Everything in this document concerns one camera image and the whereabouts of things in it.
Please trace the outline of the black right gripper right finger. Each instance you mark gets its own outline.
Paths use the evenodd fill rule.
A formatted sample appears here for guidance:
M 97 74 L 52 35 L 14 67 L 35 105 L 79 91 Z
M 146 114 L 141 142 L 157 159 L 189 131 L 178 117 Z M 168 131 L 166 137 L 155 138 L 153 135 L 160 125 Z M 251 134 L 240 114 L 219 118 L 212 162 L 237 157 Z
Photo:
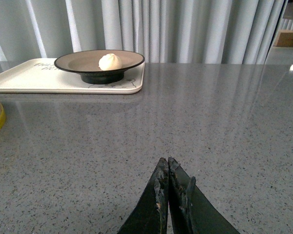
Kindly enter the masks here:
M 172 157 L 169 164 L 169 208 L 175 234 L 239 233 L 208 201 L 190 177 Z

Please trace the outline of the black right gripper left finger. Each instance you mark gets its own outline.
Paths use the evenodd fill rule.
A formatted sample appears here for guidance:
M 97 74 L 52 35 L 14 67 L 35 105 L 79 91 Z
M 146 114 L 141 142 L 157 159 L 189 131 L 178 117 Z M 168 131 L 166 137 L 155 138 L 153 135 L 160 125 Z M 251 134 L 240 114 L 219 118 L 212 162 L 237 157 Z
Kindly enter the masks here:
M 120 234 L 165 234 L 168 215 L 169 166 L 160 158 L 136 207 Z

